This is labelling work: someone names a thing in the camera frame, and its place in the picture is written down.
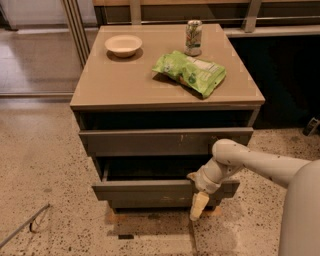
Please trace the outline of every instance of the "green snack bag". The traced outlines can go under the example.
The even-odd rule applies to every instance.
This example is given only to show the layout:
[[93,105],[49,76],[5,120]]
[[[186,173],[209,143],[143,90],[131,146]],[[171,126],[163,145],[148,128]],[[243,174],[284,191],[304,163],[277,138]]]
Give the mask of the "green snack bag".
[[181,52],[174,51],[170,54],[162,55],[152,70],[167,75],[171,79],[180,82],[181,71],[185,62],[186,55]]
[[214,62],[195,59],[174,51],[161,56],[152,69],[188,86],[205,99],[226,76],[226,70]]

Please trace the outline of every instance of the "open drawer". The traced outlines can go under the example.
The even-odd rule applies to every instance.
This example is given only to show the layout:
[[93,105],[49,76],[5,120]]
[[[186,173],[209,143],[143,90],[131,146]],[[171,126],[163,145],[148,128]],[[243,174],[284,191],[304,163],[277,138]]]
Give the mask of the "open drawer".
[[80,131],[89,156],[206,155],[216,139],[228,138],[247,145],[251,127],[85,130]]
[[[105,159],[101,182],[92,187],[98,200],[113,209],[190,207],[196,188],[186,179],[210,156],[116,157]],[[224,183],[210,196],[208,206],[233,197],[238,181]]]

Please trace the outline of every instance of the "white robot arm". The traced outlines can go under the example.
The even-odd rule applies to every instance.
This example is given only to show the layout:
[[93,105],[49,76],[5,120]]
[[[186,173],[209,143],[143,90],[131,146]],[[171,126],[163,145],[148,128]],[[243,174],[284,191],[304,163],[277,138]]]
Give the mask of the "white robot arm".
[[223,180],[247,168],[287,188],[281,226],[279,255],[319,255],[320,160],[308,161],[251,151],[232,140],[218,140],[213,157],[188,178],[199,193],[193,197],[190,219],[199,219],[209,195]]

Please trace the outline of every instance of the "small bowl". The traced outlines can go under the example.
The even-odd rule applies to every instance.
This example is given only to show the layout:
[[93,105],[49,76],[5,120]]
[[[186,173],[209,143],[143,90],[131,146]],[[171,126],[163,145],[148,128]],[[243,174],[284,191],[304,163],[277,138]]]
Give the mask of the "small bowl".
[[137,36],[119,35],[109,38],[104,45],[117,57],[128,58],[141,47],[142,41]]

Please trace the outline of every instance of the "silver can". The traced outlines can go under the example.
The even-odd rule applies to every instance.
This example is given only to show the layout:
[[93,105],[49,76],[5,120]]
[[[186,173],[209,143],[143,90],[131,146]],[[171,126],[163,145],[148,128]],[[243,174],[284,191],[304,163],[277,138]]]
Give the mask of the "silver can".
[[189,20],[186,27],[186,48],[185,54],[197,56],[201,54],[201,20]]

